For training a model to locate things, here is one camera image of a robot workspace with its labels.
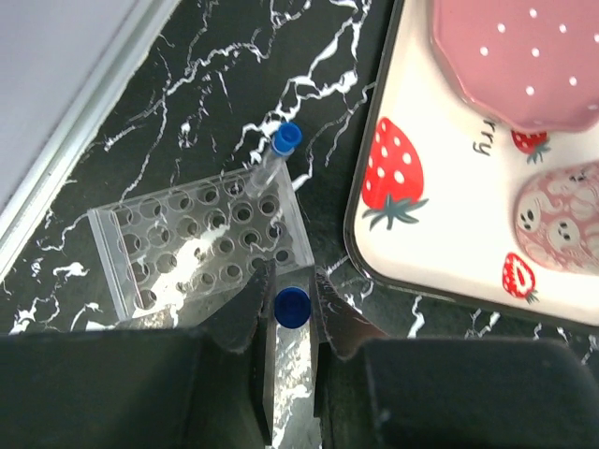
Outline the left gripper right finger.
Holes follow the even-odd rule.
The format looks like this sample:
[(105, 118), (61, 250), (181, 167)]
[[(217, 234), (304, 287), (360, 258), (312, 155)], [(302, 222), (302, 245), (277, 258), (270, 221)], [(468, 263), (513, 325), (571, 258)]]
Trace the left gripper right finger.
[(311, 279), (314, 414), (326, 448), (594, 448), (598, 383), (565, 345), (399, 339)]

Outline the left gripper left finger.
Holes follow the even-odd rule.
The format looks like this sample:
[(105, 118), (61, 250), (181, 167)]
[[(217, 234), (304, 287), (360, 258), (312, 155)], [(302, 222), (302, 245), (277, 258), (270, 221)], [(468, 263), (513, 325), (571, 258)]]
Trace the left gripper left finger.
[(5, 336), (5, 448), (262, 448), (275, 266), (196, 326)]

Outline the blue cap test tube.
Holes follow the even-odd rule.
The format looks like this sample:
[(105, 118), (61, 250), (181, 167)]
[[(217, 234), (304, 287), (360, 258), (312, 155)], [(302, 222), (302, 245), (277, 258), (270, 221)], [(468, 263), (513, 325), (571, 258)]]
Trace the blue cap test tube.
[(286, 160), (301, 144), (302, 139), (302, 132), (295, 123), (283, 123), (279, 126), (270, 141), (270, 146), (263, 153), (260, 163), (252, 170), (246, 183), (245, 192), (249, 197), (262, 196)]
[(289, 329), (303, 326), (311, 316), (311, 309), (308, 294), (296, 286), (281, 290), (274, 300), (275, 319)]

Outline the clear test tube rack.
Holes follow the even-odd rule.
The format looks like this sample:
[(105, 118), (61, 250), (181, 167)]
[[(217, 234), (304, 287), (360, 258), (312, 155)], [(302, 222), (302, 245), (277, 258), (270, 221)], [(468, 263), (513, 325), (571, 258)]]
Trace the clear test tube rack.
[(278, 275), (314, 256), (287, 168), (250, 197), (237, 169), (88, 212), (119, 321), (235, 290), (264, 261)]

